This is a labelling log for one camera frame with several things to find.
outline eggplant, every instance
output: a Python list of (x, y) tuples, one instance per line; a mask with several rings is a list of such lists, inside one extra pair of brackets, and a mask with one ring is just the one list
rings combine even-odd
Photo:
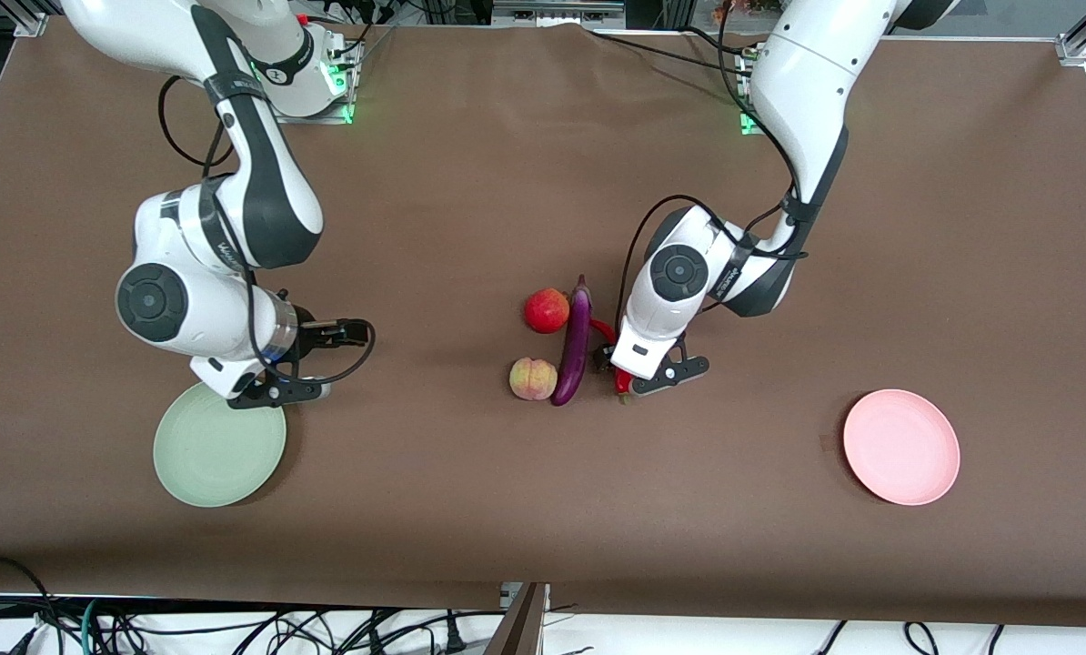
[(592, 293), (584, 286), (580, 275), (576, 290), (571, 293), (571, 315), (568, 316), (568, 332), (563, 341), (563, 360), (559, 361), (559, 381), (552, 394), (552, 405), (564, 406), (576, 395), (580, 381), (584, 378), (588, 361), (588, 343), (592, 336)]

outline red apple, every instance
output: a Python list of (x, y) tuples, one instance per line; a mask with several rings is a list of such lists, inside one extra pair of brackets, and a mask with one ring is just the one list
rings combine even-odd
[(568, 323), (569, 314), (568, 297), (555, 289), (534, 291), (523, 305), (523, 319), (540, 335), (558, 332)]

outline white robotic arm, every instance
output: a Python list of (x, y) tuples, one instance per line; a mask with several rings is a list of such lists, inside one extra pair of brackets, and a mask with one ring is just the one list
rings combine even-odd
[(115, 307), (132, 335), (190, 355), (207, 386), (236, 399), (265, 362), (293, 349), (301, 323), (292, 304), (249, 285), (244, 265), (305, 261), (321, 236), (321, 206), (248, 51), (218, 13), (193, 0), (66, 0), (64, 9), (78, 34), (111, 58), (201, 84), (231, 138), (240, 162), (233, 175), (140, 204), (135, 262), (119, 280)]
[(759, 241), (699, 204), (665, 218), (628, 298), (615, 366), (644, 380), (667, 369), (665, 356), (706, 295), (738, 316), (768, 314), (781, 302), (843, 162), (843, 115), (859, 72), (889, 25), (924, 28), (958, 1), (790, 3), (750, 75), (754, 113), (793, 175), (775, 230)]

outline tabletop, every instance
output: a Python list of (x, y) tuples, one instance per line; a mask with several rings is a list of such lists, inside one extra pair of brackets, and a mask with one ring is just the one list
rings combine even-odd
[[(114, 310), (139, 202), (199, 177), (162, 140), (164, 76), (58, 17), (15, 42), (1, 555), (66, 593), (485, 607), (538, 579), (591, 613), (1086, 625), (1086, 77), (1048, 42), (882, 42), (785, 301), (699, 316), (708, 376), (629, 406), (592, 376), (565, 407), (510, 395), (512, 362), (561, 349), (522, 325), (526, 295), (585, 274), (613, 315), (647, 207), (690, 193), (743, 224), (785, 189), (770, 143), (715, 71), (572, 25), (403, 28), (369, 59), (355, 123), (285, 127), (326, 231), (260, 279), (372, 320), (376, 352), (289, 407), (264, 490), (198, 509), (151, 456), (187, 357)], [(215, 116), (181, 87), (168, 121), (201, 156)], [(848, 406), (892, 387), (959, 434), (929, 506), (879, 501), (843, 463)]]

